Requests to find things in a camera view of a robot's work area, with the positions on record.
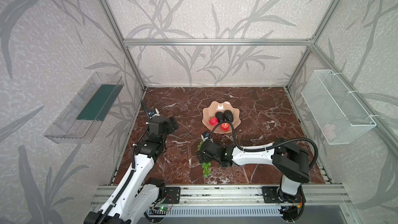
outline white mesh basket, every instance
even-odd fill
[[[330,69],[314,70],[301,94],[329,144],[349,144],[376,126]]]

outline green strip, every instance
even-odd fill
[[[103,121],[123,85],[103,84],[77,117],[78,120]]]

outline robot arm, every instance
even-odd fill
[[[309,171],[312,166],[308,161],[308,152],[292,142],[280,140],[262,146],[238,147],[231,145],[219,147],[210,139],[208,132],[202,134],[202,146],[197,152],[200,163],[217,161],[221,167],[243,166],[250,163],[275,166],[283,173],[279,188],[281,201],[297,194],[301,183],[309,182]]]
[[[141,104],[150,119],[147,122],[148,139],[133,146],[132,163],[119,185],[98,213],[87,215],[84,224],[135,224],[153,202],[165,197],[164,181],[155,178],[150,178],[137,192],[166,148],[167,135],[178,129],[178,125],[173,117],[162,117],[157,109],[148,111],[144,103]]]

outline peach-colored bowl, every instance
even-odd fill
[[[237,108],[233,108],[231,106],[231,103],[226,101],[224,103],[218,103],[217,101],[213,101],[210,104],[210,107],[206,107],[203,108],[203,119],[202,119],[202,123],[210,130],[212,131],[214,126],[212,126],[211,124],[209,124],[209,120],[216,116],[216,112],[225,112],[225,110],[230,110],[232,112],[232,115],[234,116],[234,121],[232,122],[232,125],[234,126],[234,128],[236,128],[239,124],[240,124],[240,119],[239,119],[239,109]],[[224,131],[220,128],[220,126],[218,126],[216,128],[216,130],[214,131],[214,133],[220,133],[220,134],[224,134],[224,133],[230,133],[232,132],[231,127],[229,127],[228,130]]]

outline leaf pattern wallpaper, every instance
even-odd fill
[[[108,0],[124,38],[232,39],[310,38],[330,1]],[[129,47],[145,83],[153,86],[286,85],[304,49]]]
[[[0,0],[0,33],[0,222],[82,223],[124,149],[140,86],[97,0]],[[45,138],[93,72],[125,86],[92,143]]]
[[[398,0],[343,0],[317,45],[398,133]],[[395,223],[398,218],[398,159],[374,130],[346,145],[329,145],[301,96],[315,69],[311,55],[291,92],[322,162],[335,183],[344,183],[363,223]]]

